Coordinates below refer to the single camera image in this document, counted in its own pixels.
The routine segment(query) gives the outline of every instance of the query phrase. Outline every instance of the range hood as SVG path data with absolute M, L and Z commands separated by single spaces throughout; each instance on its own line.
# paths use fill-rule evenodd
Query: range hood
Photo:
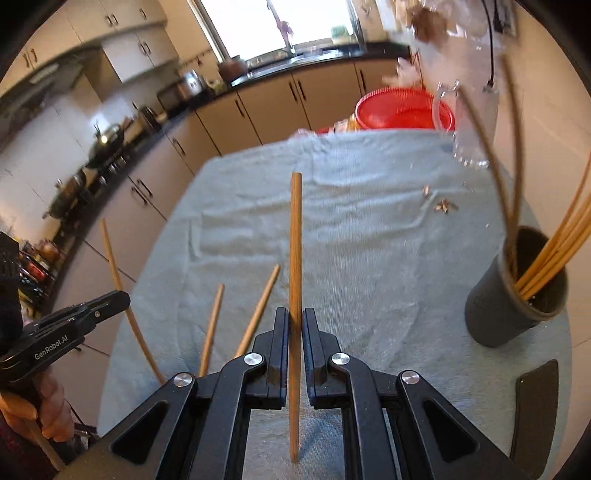
M 100 47 L 66 53 L 7 91 L 0 98 L 0 150 L 55 98 L 68 92 L 80 77 L 86 60 L 98 53 Z

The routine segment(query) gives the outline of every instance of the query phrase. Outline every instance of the light blue cloth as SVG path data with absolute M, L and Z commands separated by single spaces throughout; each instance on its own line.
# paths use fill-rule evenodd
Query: light blue cloth
M 505 453 L 515 380 L 556 358 L 560 396 L 552 465 L 566 424 L 571 343 L 566 312 L 498 349 L 478 345 L 464 304 L 503 237 L 488 170 L 454 160 L 428 131 L 293 139 L 208 162 L 139 279 L 132 305 L 167 376 L 197 372 L 218 283 L 226 284 L 210 372 L 233 357 L 273 265 L 281 264 L 258 332 L 288 303 L 290 175 L 303 175 L 303 304 L 344 352 L 391 374 L 412 368 Z M 431 196 L 423 197 L 423 186 Z M 435 212 L 445 196 L 458 205 Z M 522 223 L 535 225 L 528 207 Z M 99 431 L 158 382 L 127 323 L 119 331 Z M 254 411 L 245 479 L 344 477 L 340 413 L 313 411 L 303 377 L 300 463 L 289 460 L 287 409 Z

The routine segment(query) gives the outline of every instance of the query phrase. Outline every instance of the human hand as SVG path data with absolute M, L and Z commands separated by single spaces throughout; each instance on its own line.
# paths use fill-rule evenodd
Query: human hand
M 0 391 L 0 411 L 9 427 L 19 435 L 35 442 L 24 420 L 41 420 L 41 432 L 46 439 L 65 442 L 74 436 L 71 407 L 64 397 L 64 388 L 49 370 L 35 378 L 34 384 L 41 395 L 39 412 L 18 395 Z

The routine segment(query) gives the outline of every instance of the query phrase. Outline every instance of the cooking pot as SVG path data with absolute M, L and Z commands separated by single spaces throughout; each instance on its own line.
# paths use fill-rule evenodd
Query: cooking pot
M 125 138 L 124 130 L 119 125 L 111 125 L 104 132 L 96 128 L 96 140 L 88 153 L 87 168 L 98 170 L 105 164 L 110 163 L 123 147 Z
M 43 218 L 48 215 L 57 220 L 61 219 L 70 207 L 74 200 L 78 198 L 78 195 L 86 187 L 86 174 L 82 169 L 78 170 L 72 175 L 66 184 L 63 184 L 61 180 L 56 182 L 56 188 L 58 192 L 53 197 L 51 204 L 47 211 L 43 214 Z

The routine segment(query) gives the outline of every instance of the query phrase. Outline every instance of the kitchen counter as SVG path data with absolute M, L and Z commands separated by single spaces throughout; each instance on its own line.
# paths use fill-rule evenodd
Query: kitchen counter
M 132 173 L 133 169 L 142 161 L 145 155 L 154 147 L 167 132 L 178 125 L 190 112 L 199 109 L 216 99 L 239 91 L 243 87 L 268 80 L 269 78 L 291 73 L 294 70 L 317 67 L 325 63 L 352 60 L 369 59 L 397 59 L 410 58 L 408 46 L 393 43 L 369 43 L 365 47 L 359 45 L 344 45 L 333 47 L 330 50 L 320 50 L 318 54 L 306 53 L 291 59 L 282 60 L 264 67 L 260 67 L 232 82 L 226 90 L 218 94 L 201 96 L 191 102 L 175 117 L 168 119 L 162 129 L 152 135 L 140 135 L 134 142 L 126 145 L 122 152 L 125 164 L 119 168 L 116 174 L 108 178 L 106 185 L 95 186 L 90 200 L 86 203 L 74 205 L 67 217 L 61 222 L 60 228 L 53 238 L 56 245 L 64 252 L 61 263 L 56 266 L 55 280 L 48 289 L 47 300 L 41 306 L 43 315 L 53 311 L 57 295 L 67 275 L 77 250 L 80 248 L 91 227 L 97 221 L 101 211 Z

